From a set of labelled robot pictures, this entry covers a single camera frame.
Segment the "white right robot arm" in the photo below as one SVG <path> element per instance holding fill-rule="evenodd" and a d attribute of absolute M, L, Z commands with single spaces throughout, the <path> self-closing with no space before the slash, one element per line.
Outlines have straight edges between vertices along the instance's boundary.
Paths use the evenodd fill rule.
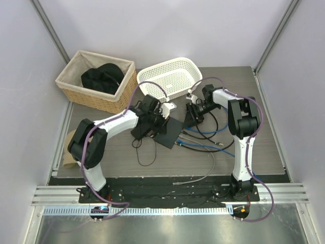
<path fill-rule="evenodd" d="M 197 103 L 197 96 L 190 88 L 186 98 L 185 126 L 196 126 L 204 119 L 204 114 L 215 108 L 227 109 L 228 129 L 235 144 L 235 164 L 231 174 L 229 194 L 232 199 L 246 199 L 253 192 L 252 151 L 255 137 L 264 121 L 262 109 L 252 97 L 235 94 L 224 87 L 206 85 L 202 89 L 204 101 Z"/>

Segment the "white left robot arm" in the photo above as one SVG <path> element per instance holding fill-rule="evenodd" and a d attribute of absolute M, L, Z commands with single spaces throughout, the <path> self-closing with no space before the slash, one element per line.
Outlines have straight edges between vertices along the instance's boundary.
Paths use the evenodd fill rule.
<path fill-rule="evenodd" d="M 129 129 L 138 141 L 146 136 L 153 138 L 165 134 L 170 112 L 174 108 L 173 103 L 161 103 L 146 95 L 137 105 L 128 106 L 112 117 L 97 121 L 84 119 L 79 123 L 69 142 L 68 152 L 79 162 L 85 182 L 91 189 L 92 199 L 102 203 L 108 197 L 108 190 L 104 187 L 106 179 L 100 165 L 106 142 Z"/>

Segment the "black network switch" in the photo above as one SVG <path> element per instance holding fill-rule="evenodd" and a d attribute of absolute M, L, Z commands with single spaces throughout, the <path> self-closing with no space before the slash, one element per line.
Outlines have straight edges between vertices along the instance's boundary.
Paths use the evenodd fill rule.
<path fill-rule="evenodd" d="M 183 129 L 183 122 L 170 117 L 166 125 L 166 133 L 159 133 L 154 141 L 166 148 L 172 149 Z"/>

